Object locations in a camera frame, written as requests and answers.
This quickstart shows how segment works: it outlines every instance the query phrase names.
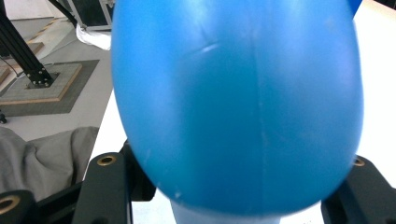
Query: black metal bracket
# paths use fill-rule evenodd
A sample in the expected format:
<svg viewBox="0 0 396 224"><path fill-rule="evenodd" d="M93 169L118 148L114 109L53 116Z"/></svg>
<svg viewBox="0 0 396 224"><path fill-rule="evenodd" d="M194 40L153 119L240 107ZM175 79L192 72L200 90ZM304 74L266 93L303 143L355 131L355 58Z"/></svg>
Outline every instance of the black metal bracket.
<svg viewBox="0 0 396 224"><path fill-rule="evenodd" d="M321 211L326 224L396 224L396 190L370 161L358 156Z"/></svg>
<svg viewBox="0 0 396 224"><path fill-rule="evenodd" d="M150 201L155 190L125 143L120 153L94 158L84 182L39 203L27 190L0 194L0 223L133 223L130 201ZM371 162L357 157L321 210L325 224L395 224L396 190Z"/></svg>
<svg viewBox="0 0 396 224"><path fill-rule="evenodd" d="M27 190L0 194L0 223L129 224L133 223L130 201L148 202L155 191L125 143L120 153L92 159L83 182L39 203Z"/></svg>

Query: blue balloon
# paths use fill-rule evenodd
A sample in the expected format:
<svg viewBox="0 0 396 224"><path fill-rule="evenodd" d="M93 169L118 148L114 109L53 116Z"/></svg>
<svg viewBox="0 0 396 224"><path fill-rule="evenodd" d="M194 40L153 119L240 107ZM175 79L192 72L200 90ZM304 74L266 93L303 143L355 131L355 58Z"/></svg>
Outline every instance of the blue balloon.
<svg viewBox="0 0 396 224"><path fill-rule="evenodd" d="M154 185L239 217L329 196L361 136L352 17L345 0L118 1L114 89Z"/></svg>

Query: mounting hole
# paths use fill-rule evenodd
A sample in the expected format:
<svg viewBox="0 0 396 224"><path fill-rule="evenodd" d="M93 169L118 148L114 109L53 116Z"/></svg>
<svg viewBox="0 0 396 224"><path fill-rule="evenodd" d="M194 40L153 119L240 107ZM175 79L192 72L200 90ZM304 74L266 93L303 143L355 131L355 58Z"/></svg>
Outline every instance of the mounting hole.
<svg viewBox="0 0 396 224"><path fill-rule="evenodd" d="M107 224L108 219L105 217L98 217L96 218L91 224Z"/></svg>
<svg viewBox="0 0 396 224"><path fill-rule="evenodd" d="M98 165L100 165L100 166L111 165L116 160L117 159L114 156L104 156L104 157L102 157L101 159L98 160Z"/></svg>
<svg viewBox="0 0 396 224"><path fill-rule="evenodd" d="M21 201L21 198L16 195L9 195L0 199L0 215L11 211Z"/></svg>
<svg viewBox="0 0 396 224"><path fill-rule="evenodd" d="M366 163L365 163L362 159L356 158L354 164L355 164L356 166L363 166L363 165L365 165Z"/></svg>

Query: gray cloth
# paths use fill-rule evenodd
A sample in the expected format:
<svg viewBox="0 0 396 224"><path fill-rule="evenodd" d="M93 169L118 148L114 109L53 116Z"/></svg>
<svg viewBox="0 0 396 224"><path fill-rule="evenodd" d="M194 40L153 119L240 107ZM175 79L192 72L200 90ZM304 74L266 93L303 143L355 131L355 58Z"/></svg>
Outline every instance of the gray cloth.
<svg viewBox="0 0 396 224"><path fill-rule="evenodd" d="M28 189L40 201L80 182L98 130L78 128L26 142L0 127L0 193Z"/></svg>

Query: white table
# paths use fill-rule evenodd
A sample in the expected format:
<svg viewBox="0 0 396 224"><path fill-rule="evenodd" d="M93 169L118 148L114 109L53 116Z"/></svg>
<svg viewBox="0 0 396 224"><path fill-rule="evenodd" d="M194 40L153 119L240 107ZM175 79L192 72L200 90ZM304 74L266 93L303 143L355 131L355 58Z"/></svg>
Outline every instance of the white table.
<svg viewBox="0 0 396 224"><path fill-rule="evenodd" d="M361 51L364 125L358 154L396 187L396 11L363 0L355 16ZM92 158L122 148L126 134L111 94ZM174 224L169 201L157 191L149 203L133 203L135 224ZM323 223L319 204L283 217L281 224Z"/></svg>

